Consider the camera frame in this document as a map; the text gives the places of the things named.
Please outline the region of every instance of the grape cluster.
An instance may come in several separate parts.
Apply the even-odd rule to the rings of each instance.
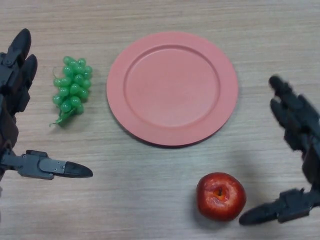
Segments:
[[[83,102],[89,96],[93,71],[91,66],[86,65],[84,58],[75,60],[70,56],[65,56],[63,62],[65,64],[62,70],[64,77],[53,80],[53,85],[58,88],[58,94],[53,96],[52,101],[60,109],[56,123],[72,114],[84,112]]]

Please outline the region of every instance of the table surface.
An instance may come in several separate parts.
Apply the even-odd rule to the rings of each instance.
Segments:
[[[94,177],[52,181],[8,171],[0,198],[1,240],[308,240],[319,239],[320,212],[285,224],[218,224],[195,209],[195,187],[210,172],[227,172],[245,187],[249,209],[279,192],[309,187],[300,154],[283,140],[269,102],[268,79],[280,74],[320,108],[318,0],[2,0],[0,49],[28,28],[38,71],[31,100],[17,114],[15,152],[48,152],[78,162]],[[234,64],[239,99],[213,137],[163,149],[132,139],[115,122],[106,79],[117,55],[151,33],[193,33],[221,48]],[[49,127],[53,67],[66,55],[94,68],[85,113],[65,128]]]

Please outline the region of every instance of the red apple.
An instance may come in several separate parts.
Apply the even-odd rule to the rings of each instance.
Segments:
[[[234,220],[243,210],[246,201],[244,187],[227,173],[210,173],[201,178],[196,187],[198,210],[212,220]]]

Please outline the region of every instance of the pink plate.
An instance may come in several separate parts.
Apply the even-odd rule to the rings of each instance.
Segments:
[[[237,103],[238,81],[227,56],[208,40],[161,32],[118,56],[106,93],[130,133],[156,145],[184,146],[225,124]]]

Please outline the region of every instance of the robotic hand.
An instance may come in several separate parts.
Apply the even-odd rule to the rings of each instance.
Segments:
[[[303,95],[296,96],[288,83],[278,76],[269,79],[275,91],[271,110],[284,128],[284,140],[293,151],[302,152],[302,171],[311,184],[311,190],[290,189],[279,198],[245,212],[241,225],[256,225],[272,220],[284,223],[309,216],[310,210],[320,206],[320,115]]]
[[[37,72],[35,55],[27,59],[31,34],[23,29],[12,41],[7,53],[0,53],[0,181],[6,170],[15,170],[23,177],[52,180],[54,176],[89,178],[93,172],[80,164],[54,160],[46,152],[27,150],[16,156],[18,139],[15,114],[23,112],[30,100],[28,93]]]

